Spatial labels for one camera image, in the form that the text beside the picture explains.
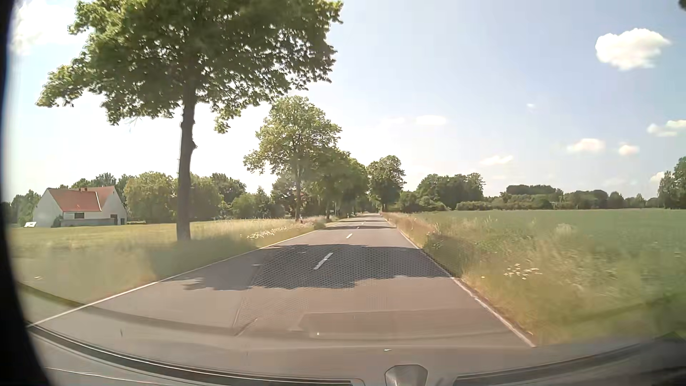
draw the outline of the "grass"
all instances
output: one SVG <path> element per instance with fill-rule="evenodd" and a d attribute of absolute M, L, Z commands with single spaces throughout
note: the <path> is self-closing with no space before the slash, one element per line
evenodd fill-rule
<path fill-rule="evenodd" d="M 15 278 L 75 302 L 92 302 L 199 266 L 305 234 L 324 223 L 223 220 L 175 224 L 8 229 Z"/>
<path fill-rule="evenodd" d="M 385 216 L 539 343 L 686 326 L 686 211 Z"/>

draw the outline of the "tall grass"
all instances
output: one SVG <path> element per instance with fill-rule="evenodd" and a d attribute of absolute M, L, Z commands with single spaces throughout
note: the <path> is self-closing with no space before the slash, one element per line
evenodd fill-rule
<path fill-rule="evenodd" d="M 16 279 L 76 302 L 130 288 L 286 240 L 323 224 L 292 220 L 191 223 L 193 240 L 176 241 L 175 224 L 8 229 Z"/>
<path fill-rule="evenodd" d="M 658 234 L 613 226 L 625 211 L 570 212 L 385 216 L 539 343 L 683 329 L 686 213 L 644 211 Z"/>

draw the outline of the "road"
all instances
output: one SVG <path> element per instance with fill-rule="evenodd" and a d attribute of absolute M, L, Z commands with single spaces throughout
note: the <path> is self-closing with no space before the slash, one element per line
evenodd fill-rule
<path fill-rule="evenodd" d="M 421 358 L 487 371 L 531 350 L 379 215 L 342 220 L 40 326 L 116 352 L 258 374 L 352 377 L 370 361 L 388 369 Z M 441 354 L 455 348 L 463 350 L 459 364 Z"/>

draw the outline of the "house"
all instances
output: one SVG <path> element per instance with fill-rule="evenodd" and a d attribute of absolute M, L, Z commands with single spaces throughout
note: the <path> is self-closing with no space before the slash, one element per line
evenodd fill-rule
<path fill-rule="evenodd" d="M 124 225 L 126 220 L 126 208 L 114 186 L 47 188 L 34 209 L 33 218 L 37 227 Z"/>

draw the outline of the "white edge line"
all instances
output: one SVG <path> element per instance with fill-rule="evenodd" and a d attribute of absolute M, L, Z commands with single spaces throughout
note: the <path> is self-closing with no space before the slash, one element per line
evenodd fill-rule
<path fill-rule="evenodd" d="M 79 310 L 82 310 L 82 309 L 84 309 L 84 308 L 86 308 L 86 307 L 90 307 L 90 306 L 94 306 L 94 305 L 96 305 L 96 304 L 98 304 L 98 303 L 106 302 L 106 301 L 108 301 L 108 300 L 110 300 L 110 299 L 114 299 L 114 298 L 116 298 L 116 297 L 119 297 L 119 296 L 122 296 L 122 295 L 126 295 L 127 293 L 131 293 L 131 292 L 133 292 L 133 291 L 137 291 L 137 290 L 139 290 L 139 289 L 143 289 L 143 288 L 145 288 L 145 287 L 149 287 L 149 286 L 151 286 L 151 285 L 153 285 L 153 284 L 157 284 L 157 283 L 160 283 L 160 282 L 164 282 L 164 281 L 166 281 L 166 280 L 174 279 L 175 277 L 179 277 L 179 276 L 181 276 L 181 275 L 185 275 L 185 274 L 187 274 L 187 273 L 190 273 L 190 272 L 193 272 L 193 271 L 197 271 L 198 269 L 207 268 L 208 266 L 211 266 L 211 265 L 214 265 L 214 264 L 218 264 L 218 263 L 220 263 L 220 262 L 225 262 L 225 261 L 227 261 L 227 260 L 231 260 L 231 259 L 237 258 L 237 257 L 239 257 L 239 256 L 247 255 L 247 254 L 250 253 L 250 252 L 259 251 L 260 249 L 265 249 L 265 248 L 272 247 L 272 246 L 277 245 L 277 244 L 281 244 L 282 242 L 286 242 L 286 241 L 288 241 L 288 240 L 293 240 L 294 238 L 302 237 L 302 236 L 304 236 L 304 235 L 307 235 L 307 234 L 316 232 L 317 230 L 309 231 L 309 232 L 307 232 L 306 234 L 301 234 L 301 235 L 298 235 L 298 236 L 295 236 L 295 237 L 287 238 L 286 240 L 282 240 L 282 241 L 279 241 L 279 242 L 275 242 L 274 244 L 269 244 L 269 245 L 266 245 L 266 246 L 261 247 L 261 248 L 253 249 L 252 251 L 243 252 L 243 253 L 241 253 L 241 254 L 239 254 L 239 255 L 231 256 L 231 257 L 229 257 L 229 258 L 226 258 L 226 259 L 223 259 L 223 260 L 219 260 L 219 261 L 217 261 L 217 262 L 212 262 L 212 263 L 210 263 L 210 264 L 207 264 L 207 265 L 204 265 L 204 266 L 200 266 L 200 267 L 198 267 L 198 268 L 193 268 L 193 269 L 191 269 L 191 270 L 189 270 L 189 271 L 185 271 L 185 272 L 179 273 L 179 274 L 174 275 L 174 276 L 169 276 L 169 277 L 166 277 L 165 279 L 157 280 L 156 282 L 144 284 L 144 285 L 142 285 L 142 286 L 140 286 L 140 287 L 136 287 L 136 288 L 130 289 L 130 290 L 128 290 L 128 291 L 124 291 L 124 292 L 122 292 L 122 293 L 117 293 L 116 295 L 112 295 L 112 296 L 106 297 L 106 298 L 104 298 L 104 299 L 96 300 L 96 301 L 93 302 L 93 303 L 84 304 L 83 306 L 78 306 L 78 307 L 76 307 L 76 308 L 72 308 L 71 310 L 66 310 L 66 311 L 64 311 L 63 313 L 59 313 L 59 314 L 57 314 L 57 315 L 53 315 L 53 316 L 51 316 L 51 317 L 47 317 L 47 318 L 45 318 L 45 319 L 43 319 L 43 320 L 39 320 L 39 321 L 37 321 L 37 322 L 35 322 L 35 323 L 31 323 L 31 324 L 29 324 L 28 326 L 26 326 L 26 328 L 33 327 L 33 326 L 37 326 L 38 324 L 45 323 L 46 321 L 50 321 L 50 320 L 52 320 L 52 319 L 55 319 L 55 318 L 58 318 L 58 317 L 61 317 L 61 316 L 65 316 L 65 315 L 67 315 L 67 314 L 71 314 L 71 313 L 73 313 L 74 311 L 79 311 Z"/>
<path fill-rule="evenodd" d="M 328 255 L 324 256 L 324 258 L 321 259 L 321 261 L 319 261 L 319 263 L 317 263 L 317 266 L 315 266 L 314 269 L 319 269 L 319 267 L 321 267 L 322 264 L 324 264 L 324 262 L 327 261 L 331 257 L 331 255 L 333 255 L 333 252 L 329 252 Z"/>
<path fill-rule="evenodd" d="M 415 248 L 421 250 L 421 248 L 420 248 L 419 246 L 417 246 L 417 244 L 414 244 L 414 242 L 413 242 L 412 240 L 410 240 L 410 238 L 408 238 L 407 236 L 405 236 L 405 234 L 403 233 L 403 231 L 401 231 L 398 227 L 396 227 L 396 229 L 398 229 L 398 231 L 400 232 L 400 234 L 403 235 L 403 237 L 404 237 L 407 241 L 409 241 L 410 244 L 412 244 Z M 493 314 L 493 316 L 495 316 L 496 318 L 498 318 L 498 320 L 500 320 L 500 322 L 502 322 L 502 324 L 504 324 L 505 327 L 509 328 L 510 331 L 512 331 L 515 335 L 517 335 L 522 341 L 524 341 L 524 343 L 528 344 L 528 345 L 529 345 L 530 347 L 532 347 L 532 348 L 536 347 L 536 345 L 534 344 L 534 342 L 532 342 L 526 335 L 524 335 L 521 331 L 519 331 L 517 328 L 515 328 L 507 319 L 505 319 L 505 318 L 504 318 L 502 315 L 500 315 L 496 310 L 494 310 L 493 307 L 491 307 L 491 306 L 489 306 L 488 304 L 484 303 L 481 299 L 479 299 L 479 297 L 478 297 L 477 295 L 475 295 L 474 293 L 472 293 L 472 291 L 470 291 L 469 288 L 467 288 L 467 287 L 462 283 L 462 280 L 460 280 L 459 278 L 456 278 L 456 277 L 452 276 L 452 275 L 450 274 L 450 272 L 446 271 L 442 266 L 440 266 L 437 262 L 435 262 L 434 259 L 432 259 L 431 257 L 429 257 L 429 256 L 427 256 L 427 257 L 428 257 L 429 260 L 431 260 L 431 262 L 433 262 L 438 268 L 440 268 L 441 271 L 445 272 L 445 274 L 448 275 L 448 277 L 450 277 L 450 278 L 453 280 L 453 282 L 455 282 L 455 284 L 457 284 L 458 286 L 460 286 L 460 288 L 462 288 L 462 289 L 464 290 L 464 292 L 468 293 L 469 296 L 471 296 L 474 300 L 477 301 L 477 303 L 481 304 L 482 307 L 484 307 L 484 308 L 485 308 L 486 310 L 488 310 L 491 314 Z"/>

